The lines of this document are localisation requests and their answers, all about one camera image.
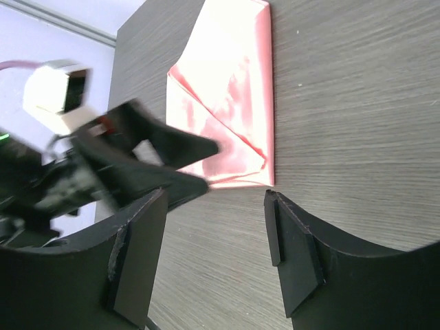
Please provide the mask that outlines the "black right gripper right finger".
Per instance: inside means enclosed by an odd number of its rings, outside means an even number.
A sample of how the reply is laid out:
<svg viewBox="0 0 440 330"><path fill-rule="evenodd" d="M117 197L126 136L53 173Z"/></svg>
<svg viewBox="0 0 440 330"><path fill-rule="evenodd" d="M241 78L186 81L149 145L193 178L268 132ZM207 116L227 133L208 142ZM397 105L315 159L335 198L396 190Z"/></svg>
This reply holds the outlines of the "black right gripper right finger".
<svg viewBox="0 0 440 330"><path fill-rule="evenodd" d="M439 244L409 252L349 234L267 190L265 223L295 329L438 329Z"/></svg>

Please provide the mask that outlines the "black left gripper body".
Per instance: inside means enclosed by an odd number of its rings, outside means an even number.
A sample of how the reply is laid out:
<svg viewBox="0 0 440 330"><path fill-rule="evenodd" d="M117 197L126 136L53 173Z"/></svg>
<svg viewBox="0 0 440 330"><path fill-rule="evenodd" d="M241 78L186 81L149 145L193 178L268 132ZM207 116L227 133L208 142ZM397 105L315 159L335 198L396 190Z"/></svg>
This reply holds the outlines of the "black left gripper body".
<svg viewBox="0 0 440 330"><path fill-rule="evenodd" d="M105 115L97 115L89 106L34 110L54 131L53 143L82 133L134 158L133 149L144 140L144 109L138 102L125 102ZM1 133L1 240L24 229L49 230L53 218L75 216L93 201L103 199L112 208L121 208L139 199L144 190L129 185L131 170L111 170L98 155L101 150L74 141L61 157L53 155L43 164L37 150L6 131Z"/></svg>

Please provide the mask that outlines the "pink satin napkin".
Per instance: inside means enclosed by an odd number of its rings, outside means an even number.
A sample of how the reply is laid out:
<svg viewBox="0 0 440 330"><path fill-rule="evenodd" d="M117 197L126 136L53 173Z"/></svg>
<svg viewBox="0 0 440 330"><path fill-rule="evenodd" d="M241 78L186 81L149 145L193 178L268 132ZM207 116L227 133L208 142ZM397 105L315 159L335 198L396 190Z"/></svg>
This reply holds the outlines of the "pink satin napkin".
<svg viewBox="0 0 440 330"><path fill-rule="evenodd" d="M215 140L183 167L214 189L273 186L272 24L266 1L206 1L166 79L166 123Z"/></svg>

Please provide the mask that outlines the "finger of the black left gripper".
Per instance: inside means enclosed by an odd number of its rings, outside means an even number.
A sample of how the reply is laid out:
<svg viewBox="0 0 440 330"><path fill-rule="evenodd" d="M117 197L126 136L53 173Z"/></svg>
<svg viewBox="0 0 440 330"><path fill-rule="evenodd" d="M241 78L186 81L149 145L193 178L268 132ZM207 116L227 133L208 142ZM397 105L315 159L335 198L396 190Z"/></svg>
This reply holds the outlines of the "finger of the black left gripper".
<svg viewBox="0 0 440 330"><path fill-rule="evenodd" d="M94 137L75 137L74 148L119 206L163 188L168 192L168 209L174 210L208 192L200 177L143 162Z"/></svg>
<svg viewBox="0 0 440 330"><path fill-rule="evenodd" d="M139 100L132 99L110 109L109 120L118 146L130 153L148 140L163 165L181 169L216 155L218 144L211 139L181 131L155 118Z"/></svg>

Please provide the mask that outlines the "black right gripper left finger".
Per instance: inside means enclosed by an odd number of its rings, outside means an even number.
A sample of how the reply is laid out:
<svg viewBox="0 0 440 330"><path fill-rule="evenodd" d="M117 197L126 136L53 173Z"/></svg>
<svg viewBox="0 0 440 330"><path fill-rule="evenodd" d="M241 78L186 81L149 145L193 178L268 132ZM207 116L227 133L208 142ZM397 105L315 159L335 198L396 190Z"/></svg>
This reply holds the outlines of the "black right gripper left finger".
<svg viewBox="0 0 440 330"><path fill-rule="evenodd" d="M154 329L167 210L158 189L46 247L2 247L1 328Z"/></svg>

